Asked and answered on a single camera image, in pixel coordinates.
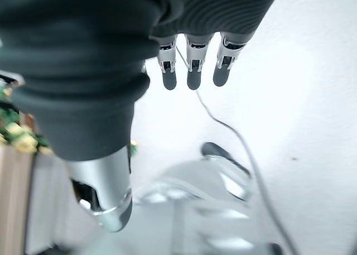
white surface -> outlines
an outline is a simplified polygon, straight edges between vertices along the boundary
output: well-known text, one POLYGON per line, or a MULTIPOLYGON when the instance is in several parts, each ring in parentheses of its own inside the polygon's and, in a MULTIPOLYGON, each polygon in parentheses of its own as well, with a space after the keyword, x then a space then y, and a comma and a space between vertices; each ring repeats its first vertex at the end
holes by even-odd
POLYGON ((57 176, 54 161, 47 156, 39 156, 32 176, 30 209, 26 230, 26 253, 38 254, 52 245, 56 226, 57 176))
MULTIPOLYGON (((276 0, 224 87, 212 80, 219 36, 203 67, 203 100, 247 139, 304 255, 348 254, 357 239, 356 13, 357 0, 276 0)), ((177 45, 185 52, 182 36, 177 45)), ((188 89, 178 56, 173 91, 163 87, 156 59, 146 67, 151 86, 136 104, 132 131, 139 142, 134 188, 170 165, 200 157, 205 141, 248 165, 238 140, 209 119, 188 89)), ((77 205, 69 205, 66 226, 56 231, 60 242, 96 228, 77 205)), ((276 239, 259 200, 254 205, 262 230, 276 239)))

reflective metal part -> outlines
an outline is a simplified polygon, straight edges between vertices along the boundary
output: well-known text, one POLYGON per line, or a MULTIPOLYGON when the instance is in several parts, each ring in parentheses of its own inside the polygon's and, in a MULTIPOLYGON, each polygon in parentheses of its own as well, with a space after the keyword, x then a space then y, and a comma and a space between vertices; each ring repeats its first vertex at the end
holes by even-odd
POLYGON ((193 71, 193 67, 197 67, 197 72, 202 70, 203 63, 205 62, 208 44, 213 36, 186 36, 187 47, 187 64, 189 72, 193 71))
POLYGON ((207 218, 221 218, 221 219, 249 219, 249 217, 239 211, 233 209, 214 209, 210 208, 197 208, 197 212, 200 213, 201 216, 207 218))
POLYGON ((230 70, 245 45, 228 41, 224 33, 221 36, 221 43, 217 53, 217 68, 221 69, 222 65, 227 65, 227 70, 230 70))
POLYGON ((244 252, 254 248, 254 245, 241 237, 206 237, 205 242, 213 249, 217 249, 220 252, 232 251, 235 254, 244 252))
POLYGON ((146 185, 145 190, 139 189, 136 192, 136 204, 155 204, 170 200, 185 200, 198 198, 192 192, 177 185, 167 184, 164 182, 154 182, 146 185))
POLYGON ((219 176, 230 194, 244 201, 249 199, 251 179, 243 170, 238 169, 235 165, 227 167, 226 162, 228 160, 220 156, 210 155, 206 158, 215 161, 219 176))
POLYGON ((176 63, 176 37, 167 45, 160 45, 158 51, 157 60, 160 65, 161 71, 165 74, 166 69, 170 69, 170 72, 175 71, 176 63))
POLYGON ((132 210, 127 148, 99 159, 66 164, 79 204, 103 228, 111 232, 123 229, 132 210))
POLYGON ((143 62, 143 67, 141 68, 141 72, 146 74, 146 65, 145 65, 145 61, 143 62))

metal fingertip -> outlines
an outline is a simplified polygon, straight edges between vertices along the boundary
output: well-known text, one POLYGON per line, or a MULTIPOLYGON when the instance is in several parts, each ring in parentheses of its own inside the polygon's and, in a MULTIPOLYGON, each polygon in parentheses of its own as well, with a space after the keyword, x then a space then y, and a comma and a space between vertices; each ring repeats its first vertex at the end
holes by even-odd
POLYGON ((166 69, 166 73, 162 73, 162 82, 166 89, 173 90, 176 87, 176 73, 171 72, 170 68, 166 69))
POLYGON ((187 86, 190 89, 196 90, 201 84, 201 72, 193 70, 192 72, 187 72, 187 86))
POLYGON ((216 86, 223 86, 227 82, 230 71, 227 69, 227 67, 227 65, 222 65, 221 69, 219 69, 217 66, 214 69, 213 83, 216 86))

wooden board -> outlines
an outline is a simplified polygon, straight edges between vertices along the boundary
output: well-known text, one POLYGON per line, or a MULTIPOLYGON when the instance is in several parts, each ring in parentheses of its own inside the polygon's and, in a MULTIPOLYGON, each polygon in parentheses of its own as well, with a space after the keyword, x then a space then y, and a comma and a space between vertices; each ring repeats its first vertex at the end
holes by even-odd
POLYGON ((0 254, 23 255, 32 155, 0 148, 0 254))

robotic hand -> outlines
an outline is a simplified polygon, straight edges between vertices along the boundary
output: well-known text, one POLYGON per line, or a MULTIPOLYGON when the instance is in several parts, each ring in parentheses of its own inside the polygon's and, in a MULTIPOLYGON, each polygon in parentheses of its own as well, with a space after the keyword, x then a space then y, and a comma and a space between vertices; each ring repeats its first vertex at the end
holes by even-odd
POLYGON ((213 80, 222 86, 273 0, 0 0, 0 68, 23 75, 15 105, 32 113, 67 161, 75 196, 111 232, 131 215, 134 102, 158 55, 176 86, 175 40, 187 39, 187 84, 197 89, 209 41, 221 32, 213 80))

